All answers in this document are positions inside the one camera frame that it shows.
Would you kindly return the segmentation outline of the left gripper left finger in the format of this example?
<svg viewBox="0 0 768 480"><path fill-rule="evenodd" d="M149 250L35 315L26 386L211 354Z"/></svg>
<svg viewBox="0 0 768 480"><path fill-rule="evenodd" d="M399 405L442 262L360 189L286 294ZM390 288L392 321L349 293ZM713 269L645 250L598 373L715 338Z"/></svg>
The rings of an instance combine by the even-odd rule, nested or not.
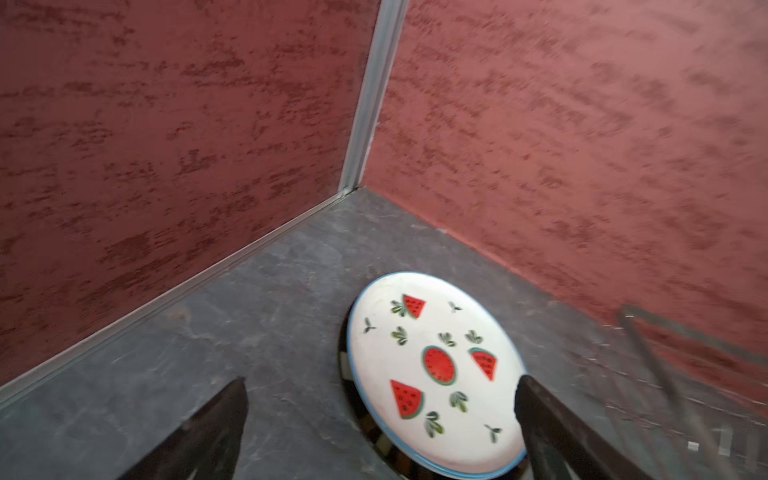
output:
<svg viewBox="0 0 768 480"><path fill-rule="evenodd" d="M231 479L249 410L245 379L228 383L125 471L129 479Z"/></svg>

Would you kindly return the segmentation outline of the black striped rim plate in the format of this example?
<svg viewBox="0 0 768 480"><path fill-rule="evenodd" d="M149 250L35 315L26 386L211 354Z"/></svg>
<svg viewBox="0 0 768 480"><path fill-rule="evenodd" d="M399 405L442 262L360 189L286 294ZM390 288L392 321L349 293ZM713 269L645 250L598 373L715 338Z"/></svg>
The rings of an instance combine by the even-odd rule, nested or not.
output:
<svg viewBox="0 0 768 480"><path fill-rule="evenodd" d="M395 440L384 431L374 418L372 412L361 393L357 389L352 372L351 361L348 358L348 325L352 307L347 311L340 328L338 337L338 367L342 388L349 408L355 418L358 429L362 432L369 446L385 462L385 464L398 475L399 479L457 479L445 473L434 471L411 458L405 447L396 445ZM427 412L424 416L425 430L430 438L436 438L445 433L445 428L440 424L440 415L435 411ZM524 479L526 475L532 475L530 462L525 448L521 452L519 461L509 470L502 472L493 478L483 479Z"/></svg>

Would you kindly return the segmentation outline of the watermelon blue rim plate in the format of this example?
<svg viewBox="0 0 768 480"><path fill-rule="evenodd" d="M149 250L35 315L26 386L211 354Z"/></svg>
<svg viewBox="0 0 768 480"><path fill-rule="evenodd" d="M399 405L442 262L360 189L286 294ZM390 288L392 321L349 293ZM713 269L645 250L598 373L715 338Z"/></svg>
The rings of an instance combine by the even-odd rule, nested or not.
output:
<svg viewBox="0 0 768 480"><path fill-rule="evenodd" d="M351 306L347 371L385 458L411 478L501 479L522 472L514 400L526 368L472 296L417 272L385 275Z"/></svg>

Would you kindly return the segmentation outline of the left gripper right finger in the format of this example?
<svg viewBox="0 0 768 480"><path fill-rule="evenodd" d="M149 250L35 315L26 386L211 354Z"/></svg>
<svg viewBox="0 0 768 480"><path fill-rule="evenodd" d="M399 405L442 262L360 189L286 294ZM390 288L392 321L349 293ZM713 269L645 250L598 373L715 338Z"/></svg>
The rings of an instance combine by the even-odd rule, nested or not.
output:
<svg viewBox="0 0 768 480"><path fill-rule="evenodd" d="M535 479L649 477L528 374L519 379L514 411Z"/></svg>

